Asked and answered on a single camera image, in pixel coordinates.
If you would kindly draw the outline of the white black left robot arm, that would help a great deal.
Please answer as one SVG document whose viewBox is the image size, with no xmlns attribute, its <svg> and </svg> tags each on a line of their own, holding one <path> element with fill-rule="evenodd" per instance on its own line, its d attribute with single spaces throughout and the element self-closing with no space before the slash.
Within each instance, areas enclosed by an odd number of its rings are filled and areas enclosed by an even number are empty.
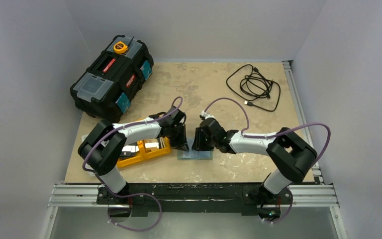
<svg viewBox="0 0 382 239">
<path fill-rule="evenodd" d="M 186 118 L 184 112 L 171 107 L 162 116 L 150 115 L 130 123 L 101 120 L 78 148 L 78 155 L 84 160 L 83 169 L 95 174 L 115 203 L 124 203 L 129 185 L 117 168 L 123 148 L 141 140 L 165 137 L 173 148 L 188 151 Z"/>
</svg>

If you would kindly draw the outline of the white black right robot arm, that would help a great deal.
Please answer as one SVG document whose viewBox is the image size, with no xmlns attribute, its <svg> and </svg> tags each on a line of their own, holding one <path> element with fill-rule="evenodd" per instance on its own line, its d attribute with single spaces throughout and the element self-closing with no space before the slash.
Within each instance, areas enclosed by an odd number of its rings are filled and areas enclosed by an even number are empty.
<svg viewBox="0 0 382 239">
<path fill-rule="evenodd" d="M 277 169 L 259 189 L 260 198 L 267 203 L 288 185 L 302 182 L 317 159 L 316 150 L 287 127 L 268 134 L 243 134 L 235 129 L 225 130 L 214 118 L 204 119 L 196 128 L 192 149 L 269 156 Z"/>
</svg>

